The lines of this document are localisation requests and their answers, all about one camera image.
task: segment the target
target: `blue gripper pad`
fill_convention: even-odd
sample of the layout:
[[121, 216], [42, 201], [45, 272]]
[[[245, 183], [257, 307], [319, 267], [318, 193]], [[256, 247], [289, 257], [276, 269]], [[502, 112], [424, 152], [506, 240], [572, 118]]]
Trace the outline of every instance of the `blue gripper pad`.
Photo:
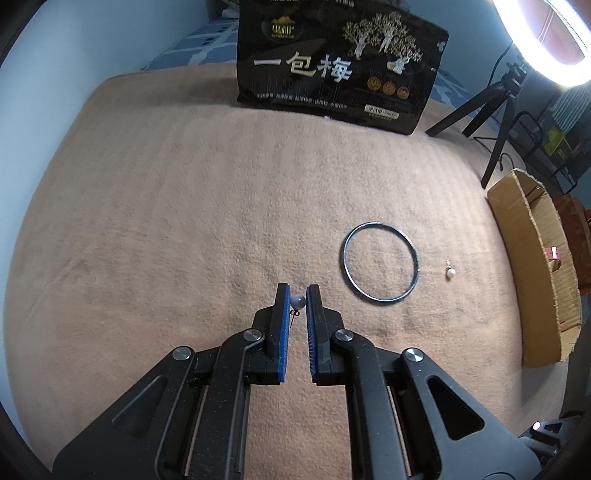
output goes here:
[[282, 322], [281, 322], [281, 336], [279, 338], [279, 382], [285, 381], [285, 370], [287, 370], [287, 347], [289, 345], [290, 337], [290, 298], [291, 290], [287, 285], [285, 288], [285, 296], [283, 298], [282, 307]]
[[318, 354], [316, 344], [316, 331], [314, 329], [314, 312], [312, 310], [312, 295], [310, 294], [310, 287], [306, 289], [306, 323], [308, 325], [308, 355], [310, 357], [310, 375], [312, 382], [316, 383], [316, 375], [318, 373]]

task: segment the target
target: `red object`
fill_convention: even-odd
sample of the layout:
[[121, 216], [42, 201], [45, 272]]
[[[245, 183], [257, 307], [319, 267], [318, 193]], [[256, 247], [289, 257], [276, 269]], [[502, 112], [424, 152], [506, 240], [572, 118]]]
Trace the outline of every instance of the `red object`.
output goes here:
[[580, 200], [572, 194], [556, 199], [554, 204], [573, 254], [579, 291], [581, 294], [591, 293], [591, 232], [588, 223], [591, 210], [585, 211]]

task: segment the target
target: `beige blanket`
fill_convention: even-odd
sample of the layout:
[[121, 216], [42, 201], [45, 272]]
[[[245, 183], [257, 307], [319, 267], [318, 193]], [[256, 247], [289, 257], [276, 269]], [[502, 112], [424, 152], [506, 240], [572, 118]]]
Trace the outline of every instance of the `beige blanket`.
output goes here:
[[[51, 465], [175, 346], [206, 349], [249, 326], [280, 281], [295, 293], [320, 284], [324, 305], [380, 347], [425, 350], [514, 432], [555, 417], [566, 371], [522, 372], [511, 269], [480, 188], [488, 154], [458, 126], [424, 133], [450, 109], [429, 101], [405, 137], [244, 108], [237, 94], [230, 65], [113, 78], [49, 165], [5, 312], [12, 390], [37, 455]], [[368, 220], [418, 249], [421, 277], [400, 304], [359, 300], [339, 271], [343, 238]], [[350, 258], [377, 295], [410, 279], [387, 233], [360, 234]], [[252, 392], [249, 479], [350, 475], [343, 390], [315, 387], [307, 357], [302, 315], [287, 382]]]

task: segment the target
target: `wall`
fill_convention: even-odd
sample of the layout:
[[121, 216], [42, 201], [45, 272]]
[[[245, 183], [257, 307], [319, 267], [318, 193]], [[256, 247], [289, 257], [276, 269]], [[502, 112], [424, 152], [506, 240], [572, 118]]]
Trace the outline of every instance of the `wall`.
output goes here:
[[[410, 12], [449, 33], [441, 66], [472, 95], [480, 92], [499, 55], [511, 38], [490, 0], [408, 0]], [[495, 81], [506, 73], [506, 61], [514, 61], [512, 49], [499, 64]]]
[[591, 209], [591, 168], [579, 178], [579, 183], [574, 188], [573, 195], [583, 202], [586, 209]]
[[[8, 268], [35, 188], [84, 101], [213, 16], [213, 0], [48, 0], [0, 66], [0, 332]], [[0, 401], [22, 434], [0, 334]]]

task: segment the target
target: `silver bangle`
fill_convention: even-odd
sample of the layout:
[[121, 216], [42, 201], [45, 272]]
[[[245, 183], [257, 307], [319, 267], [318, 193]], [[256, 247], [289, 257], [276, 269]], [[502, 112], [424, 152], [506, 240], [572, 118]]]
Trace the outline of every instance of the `silver bangle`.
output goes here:
[[[369, 293], [364, 292], [356, 283], [355, 280], [353, 280], [353, 277], [351, 277], [351, 273], [349, 272], [349, 266], [347, 265], [347, 247], [349, 246], [349, 242], [351, 241], [351, 239], [353, 238], [353, 236], [361, 231], [361, 230], [365, 230], [366, 228], [381, 228], [384, 230], [388, 230], [392, 233], [394, 233], [397, 237], [399, 237], [404, 243], [406, 243], [408, 250], [410, 251], [410, 254], [413, 258], [413, 264], [414, 264], [414, 275], [413, 275], [413, 279], [410, 282], [410, 286], [408, 287], [408, 290], [406, 292], [404, 292], [402, 295], [399, 295], [397, 297], [391, 297], [388, 299], [379, 299], [377, 297], [374, 297], [372, 295], [370, 295]], [[349, 282], [351, 283], [351, 286], [360, 294], [362, 295], [364, 298], [380, 303], [380, 304], [391, 304], [391, 303], [396, 303], [399, 302], [403, 299], [405, 299], [406, 297], [408, 297], [408, 295], [410, 295], [410, 293], [414, 290], [414, 287], [417, 286], [417, 282], [418, 282], [418, 273], [419, 273], [419, 267], [418, 267], [418, 254], [417, 254], [417, 249], [414, 247], [413, 243], [410, 241], [410, 238], [407, 237], [403, 232], [401, 232], [400, 230], [398, 230], [396, 227], [393, 227], [392, 225], [388, 225], [387, 223], [383, 223], [383, 222], [366, 222], [366, 223], [362, 223], [361, 225], [356, 226], [355, 228], [353, 228], [353, 230], [351, 230], [349, 232], [349, 234], [347, 235], [347, 237], [345, 238], [345, 241], [343, 242], [343, 248], [341, 251], [341, 257], [340, 257], [340, 261], [341, 261], [341, 265], [345, 271], [345, 274], [347, 275], [347, 278], [349, 279]]]

